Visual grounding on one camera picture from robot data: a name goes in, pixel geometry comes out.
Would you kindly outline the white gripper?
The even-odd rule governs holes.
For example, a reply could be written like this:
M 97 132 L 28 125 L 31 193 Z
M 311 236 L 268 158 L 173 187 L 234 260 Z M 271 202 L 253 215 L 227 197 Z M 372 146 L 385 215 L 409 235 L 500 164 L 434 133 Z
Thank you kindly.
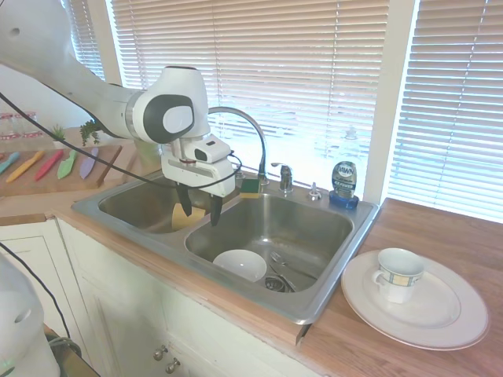
M 188 187 L 212 194 L 211 225 L 222 213 L 223 197 L 235 189 L 234 169 L 228 160 L 230 146 L 217 137 L 180 138 L 162 146 L 161 166 L 166 178 L 177 182 L 179 203 L 187 217 L 192 215 Z

